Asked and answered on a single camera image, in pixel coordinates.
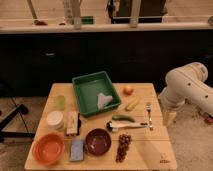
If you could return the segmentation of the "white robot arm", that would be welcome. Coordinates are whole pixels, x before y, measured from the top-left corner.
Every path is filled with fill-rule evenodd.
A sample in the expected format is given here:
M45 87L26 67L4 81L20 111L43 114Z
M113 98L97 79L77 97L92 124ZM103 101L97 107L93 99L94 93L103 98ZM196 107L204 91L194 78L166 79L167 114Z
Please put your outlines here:
M170 125L176 117L176 111L187 100L213 118L213 87L205 84L207 78L208 70L200 62L186 64L166 74L166 87L158 95L164 126Z

